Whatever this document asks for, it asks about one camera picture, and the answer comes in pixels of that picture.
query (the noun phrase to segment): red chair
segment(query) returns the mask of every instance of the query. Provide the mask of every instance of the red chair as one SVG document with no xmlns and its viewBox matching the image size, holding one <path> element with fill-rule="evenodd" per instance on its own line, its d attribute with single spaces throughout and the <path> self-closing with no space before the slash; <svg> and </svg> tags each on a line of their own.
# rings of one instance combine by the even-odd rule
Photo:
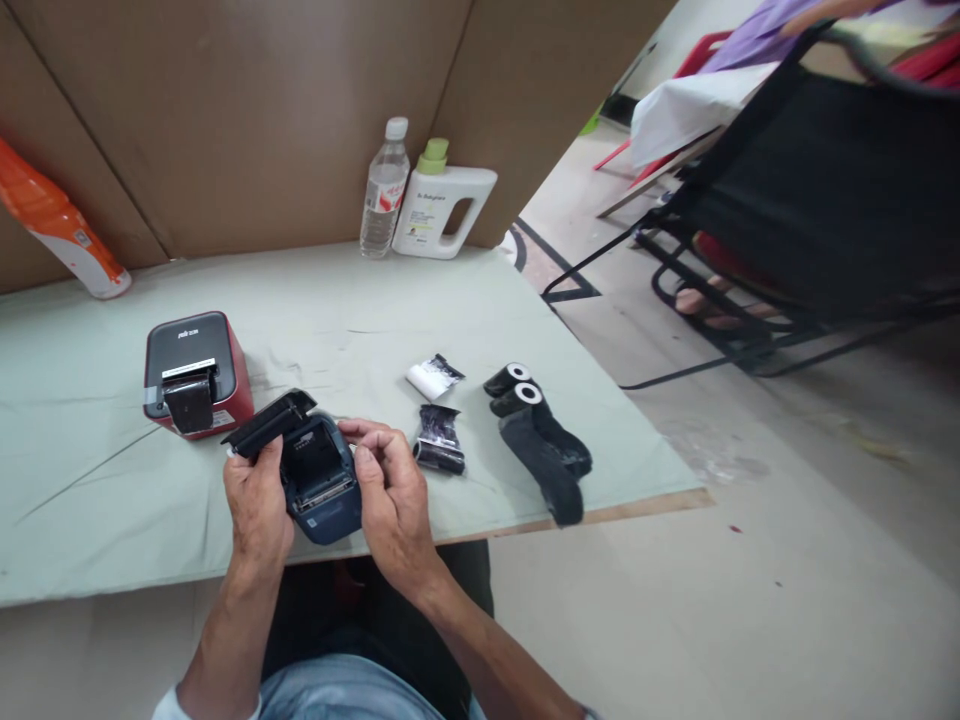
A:
<svg viewBox="0 0 960 720">
<path fill-rule="evenodd" d="M 714 55 L 716 55 L 717 50 L 720 49 L 720 46 L 723 44 L 723 41 L 726 40 L 728 37 L 730 37 L 730 35 L 732 34 L 733 34 L 733 30 L 727 30 L 725 32 L 710 33 L 709 35 L 704 35 L 702 38 L 700 38 L 700 42 L 698 42 L 694 46 L 693 50 L 690 51 L 690 54 L 687 56 L 687 59 L 683 61 L 683 64 L 680 66 L 680 69 L 677 70 L 676 74 L 674 74 L 673 77 L 678 78 L 678 77 L 687 77 L 688 75 L 696 75 L 698 72 L 700 72 L 700 69 L 707 64 L 707 61 L 710 58 L 712 58 Z M 599 163 L 594 165 L 593 169 L 599 170 L 608 162 L 613 160 L 617 155 L 619 155 L 624 150 L 626 150 L 628 147 L 630 147 L 629 138 L 627 138 L 627 141 L 623 143 L 623 145 L 618 147 L 612 153 L 607 155 L 607 157 L 605 157 Z M 655 160 L 649 165 L 647 165 L 647 167 L 644 168 L 643 172 L 640 173 L 637 179 L 633 181 L 630 187 L 633 187 L 644 178 L 649 177 L 650 175 L 655 173 L 657 170 L 663 167 L 666 163 L 668 163 L 671 159 L 673 159 L 675 155 L 676 153 L 671 153 L 670 155 L 667 155 L 666 157 L 662 157 L 659 160 Z"/>
</svg>

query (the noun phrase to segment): brown cardboard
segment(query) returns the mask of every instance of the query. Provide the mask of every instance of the brown cardboard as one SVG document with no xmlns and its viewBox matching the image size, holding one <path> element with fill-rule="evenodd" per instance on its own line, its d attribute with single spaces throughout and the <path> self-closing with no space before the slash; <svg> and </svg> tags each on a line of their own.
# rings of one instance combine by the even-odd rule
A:
<svg viewBox="0 0 960 720">
<path fill-rule="evenodd" d="M 123 265 L 167 261 L 5 6 L 0 6 L 0 136 L 63 188 Z M 2 206 L 0 253 L 0 292 L 70 277 Z"/>
<path fill-rule="evenodd" d="M 470 3 L 10 5 L 168 250 L 199 256 L 356 238 L 384 125 L 425 144 Z"/>
<path fill-rule="evenodd" d="M 503 240 L 673 4 L 475 0 L 431 133 L 500 175 L 468 243 Z"/>
</svg>

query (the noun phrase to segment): green cap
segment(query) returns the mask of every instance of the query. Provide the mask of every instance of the green cap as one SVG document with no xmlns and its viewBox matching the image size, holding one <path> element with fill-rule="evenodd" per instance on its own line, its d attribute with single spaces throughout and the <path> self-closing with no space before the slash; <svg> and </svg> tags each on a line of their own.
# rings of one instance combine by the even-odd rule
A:
<svg viewBox="0 0 960 720">
<path fill-rule="evenodd" d="M 439 175 L 447 166 L 447 148 L 450 141 L 446 138 L 430 138 L 427 147 L 417 161 L 417 172 L 422 175 Z"/>
</svg>

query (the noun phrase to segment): tiled floor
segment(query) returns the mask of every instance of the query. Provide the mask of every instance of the tiled floor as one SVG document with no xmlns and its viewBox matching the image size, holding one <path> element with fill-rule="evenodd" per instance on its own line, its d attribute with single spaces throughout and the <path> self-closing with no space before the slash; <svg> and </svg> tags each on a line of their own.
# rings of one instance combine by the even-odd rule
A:
<svg viewBox="0 0 960 720">
<path fill-rule="evenodd" d="M 590 171 L 622 137 L 578 139 L 523 213 L 568 260 L 642 209 L 593 219 L 628 184 L 626 156 Z M 602 297 L 558 306 L 622 383 L 714 356 L 655 300 L 652 267 L 618 248 L 586 272 Z M 611 719 L 957 717 L 958 329 L 779 380 L 723 368 L 632 393 L 717 506 L 494 541 L 499 619 Z M 3 716 L 148 716 L 215 593 L 0 612 Z"/>
</svg>

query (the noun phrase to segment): chair backrest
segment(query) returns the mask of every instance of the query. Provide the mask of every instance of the chair backrest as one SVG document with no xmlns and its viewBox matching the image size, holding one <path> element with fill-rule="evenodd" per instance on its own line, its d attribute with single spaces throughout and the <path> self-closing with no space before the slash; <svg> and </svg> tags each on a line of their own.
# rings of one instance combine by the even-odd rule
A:
<svg viewBox="0 0 960 720">
<path fill-rule="evenodd" d="M 839 44 L 869 82 L 808 70 Z M 867 312 L 960 287 L 960 94 L 808 30 L 663 208 L 806 305 Z"/>
<path fill-rule="evenodd" d="M 687 59 L 683 61 L 683 64 L 680 66 L 680 69 L 674 74 L 675 78 L 678 77 L 687 77 L 688 75 L 696 75 L 700 72 L 700 68 L 707 64 L 707 61 L 717 54 L 717 50 L 720 49 L 720 46 L 723 44 L 723 41 L 726 40 L 733 34 L 733 30 L 725 30 L 719 33 L 710 33 L 709 35 L 704 35 L 693 46 L 693 50 L 690 51 L 690 54 L 687 55 Z"/>
</svg>

